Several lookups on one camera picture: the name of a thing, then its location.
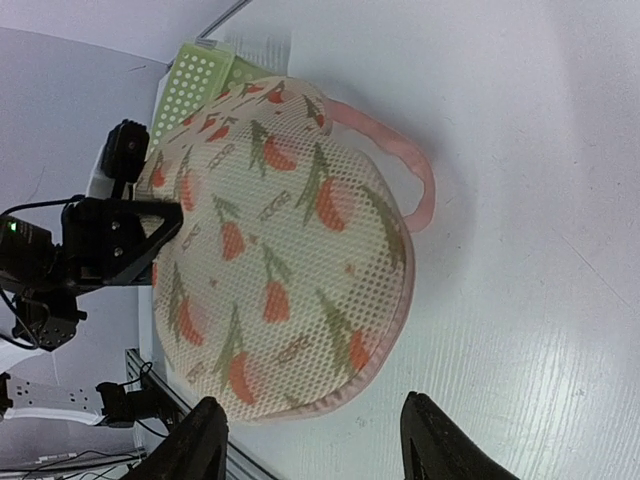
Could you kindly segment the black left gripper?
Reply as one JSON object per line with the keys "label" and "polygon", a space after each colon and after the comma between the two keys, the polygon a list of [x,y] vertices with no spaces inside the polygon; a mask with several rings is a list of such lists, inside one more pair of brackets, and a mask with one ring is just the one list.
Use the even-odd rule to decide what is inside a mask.
{"label": "black left gripper", "polygon": [[[62,246],[49,230],[15,216],[53,206],[64,209]],[[182,225],[181,205],[166,201],[71,197],[5,210],[1,300],[15,325],[1,339],[29,352],[69,342],[87,319],[69,286],[149,286],[154,259]]]}

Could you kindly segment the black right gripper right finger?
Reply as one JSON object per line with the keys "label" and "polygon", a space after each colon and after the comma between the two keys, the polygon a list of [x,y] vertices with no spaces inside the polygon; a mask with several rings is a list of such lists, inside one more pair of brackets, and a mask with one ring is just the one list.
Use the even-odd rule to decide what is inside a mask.
{"label": "black right gripper right finger", "polygon": [[486,455],[426,394],[410,392],[400,418],[404,477],[516,480]]}

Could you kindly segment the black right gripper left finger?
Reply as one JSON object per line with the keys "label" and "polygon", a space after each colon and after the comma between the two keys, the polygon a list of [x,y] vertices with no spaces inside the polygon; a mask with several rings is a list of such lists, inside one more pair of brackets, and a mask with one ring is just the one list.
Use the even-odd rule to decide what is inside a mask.
{"label": "black right gripper left finger", "polygon": [[228,437],[224,409],[205,397],[127,480],[225,479]]}

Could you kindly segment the beige tulip mesh laundry bag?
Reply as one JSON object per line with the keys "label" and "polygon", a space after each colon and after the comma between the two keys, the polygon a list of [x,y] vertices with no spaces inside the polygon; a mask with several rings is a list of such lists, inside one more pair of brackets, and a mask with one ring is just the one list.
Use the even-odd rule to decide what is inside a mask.
{"label": "beige tulip mesh laundry bag", "polygon": [[408,316],[427,156],[314,85],[272,76],[196,108],[147,156],[135,198],[183,224],[152,265],[166,362],[229,420],[320,415],[378,374]]}

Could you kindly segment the green perforated plastic basket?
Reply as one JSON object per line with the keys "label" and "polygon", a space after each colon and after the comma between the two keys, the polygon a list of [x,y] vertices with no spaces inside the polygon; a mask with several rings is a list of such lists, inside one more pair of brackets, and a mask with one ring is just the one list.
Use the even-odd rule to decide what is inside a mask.
{"label": "green perforated plastic basket", "polygon": [[230,45],[185,43],[177,53],[164,87],[158,93],[149,148],[184,122],[204,103],[246,82],[272,73],[236,54]]}

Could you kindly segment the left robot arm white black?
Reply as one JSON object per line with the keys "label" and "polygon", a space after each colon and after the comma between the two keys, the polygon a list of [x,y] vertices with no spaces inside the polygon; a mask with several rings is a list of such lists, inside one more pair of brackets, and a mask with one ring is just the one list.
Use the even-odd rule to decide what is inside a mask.
{"label": "left robot arm white black", "polygon": [[95,387],[44,385],[10,374],[25,358],[53,352],[87,318],[78,297],[105,287],[147,286],[152,262],[183,224],[175,202],[77,196],[59,201],[62,241],[50,231],[1,216],[1,299],[16,324],[1,337],[1,417],[44,418],[88,426],[130,428],[157,418],[173,429],[181,418],[174,400],[135,365],[130,380]]}

